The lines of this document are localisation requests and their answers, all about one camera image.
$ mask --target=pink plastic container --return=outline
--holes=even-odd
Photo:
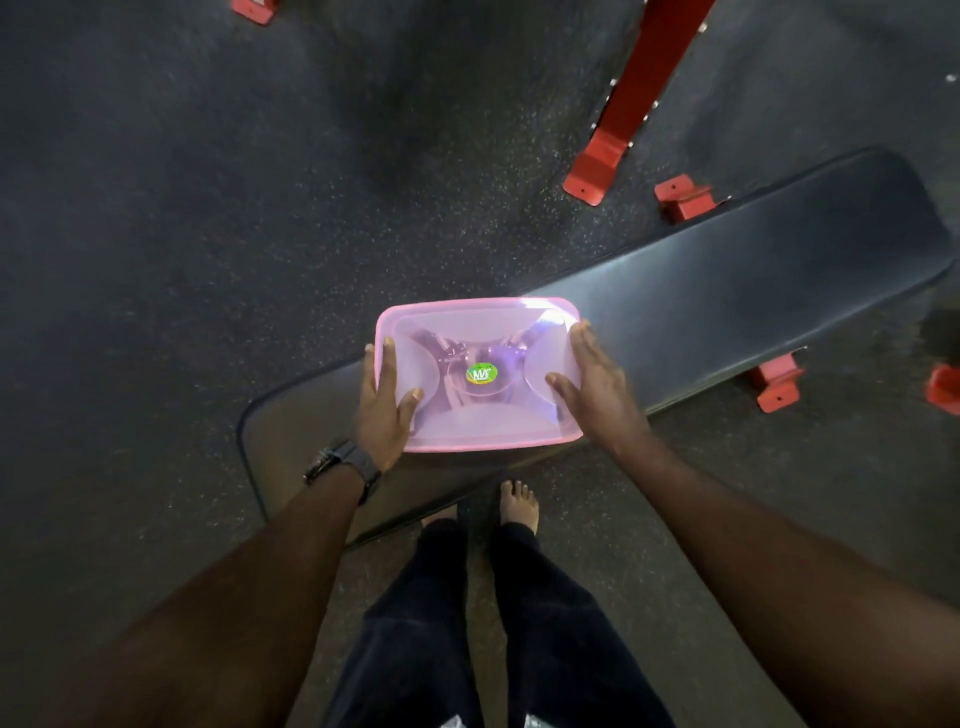
[[[388,308],[376,322],[377,382],[383,340],[396,341],[397,399],[423,390],[407,452],[531,448],[583,435],[544,381],[560,372],[580,386],[564,299],[463,299]]]

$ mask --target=red metal frame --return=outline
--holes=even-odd
[[[751,371],[754,384],[761,390],[756,403],[767,414],[800,401],[797,379],[804,370],[797,366],[792,353],[760,364]]]
[[[600,115],[587,148],[573,162],[564,190],[597,206],[616,166],[684,57],[714,0],[649,0],[640,36]]]
[[[960,367],[934,367],[926,384],[926,400],[951,415],[960,415]]]
[[[675,223],[682,223],[697,215],[710,212],[717,204],[708,184],[697,185],[688,175],[680,175],[654,187],[660,209]]]
[[[708,184],[695,184],[688,175],[680,175],[654,187],[654,195],[657,196],[660,209],[669,215],[673,222],[682,223],[717,207],[710,190]],[[752,369],[751,378],[760,389],[760,394],[756,397],[760,409],[769,414],[799,401],[797,379],[803,373],[804,370],[797,366],[792,353],[778,356]]]
[[[230,7],[254,23],[266,25],[276,14],[278,0],[230,0]]]

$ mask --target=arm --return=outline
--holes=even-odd
[[[368,346],[352,437],[383,472],[403,451],[422,397],[412,391],[397,407],[395,389],[393,341],[384,346],[379,391]],[[58,724],[283,725],[363,488],[350,466],[322,474],[252,539],[131,627]]]
[[[589,324],[581,389],[547,376],[633,480],[760,664],[814,725],[960,725],[960,614],[699,473],[658,440]]]

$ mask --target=watch strap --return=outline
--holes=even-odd
[[[382,473],[370,454],[352,440],[341,440],[332,448],[322,449],[307,472],[303,474],[303,482],[312,485],[321,474],[341,463],[350,465],[363,478],[363,496],[360,497],[359,502],[359,505],[363,505],[376,490],[377,481]]]

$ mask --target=forearm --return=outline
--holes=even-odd
[[[956,613],[697,472],[652,435],[613,455],[804,717],[960,719]]]
[[[338,467],[135,624],[72,725],[282,725],[309,667],[363,482]]]

